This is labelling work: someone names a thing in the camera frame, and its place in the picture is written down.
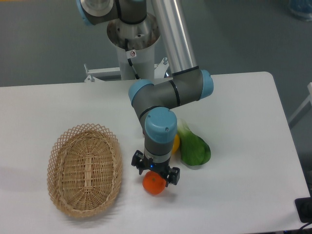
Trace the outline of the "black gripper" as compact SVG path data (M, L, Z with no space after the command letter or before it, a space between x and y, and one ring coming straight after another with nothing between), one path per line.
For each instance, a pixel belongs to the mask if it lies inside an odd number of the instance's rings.
M166 181L165 187L168 187L169 184L177 185L180 179L180 169L178 167L171 168L169 162L170 159L156 163L153 161L153 158L147 158L143 152L136 150L132 157L131 165L138 169L139 175L142 175L145 170L159 174Z

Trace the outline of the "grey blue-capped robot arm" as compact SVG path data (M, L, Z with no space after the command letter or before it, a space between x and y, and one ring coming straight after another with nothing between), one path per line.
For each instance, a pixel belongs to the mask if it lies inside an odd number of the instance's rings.
M125 55L123 71L135 83L128 95L145 140L144 151L136 151L132 165L140 172L150 170L166 184L177 184L180 169L170 167L177 118L173 108L201 100L212 94L213 80L200 70L195 60L187 24L178 0L152 1L154 14L144 0L79 0L78 10L86 23L108 22L110 41ZM132 52L150 48L162 38L173 78L153 84L150 76L138 71Z

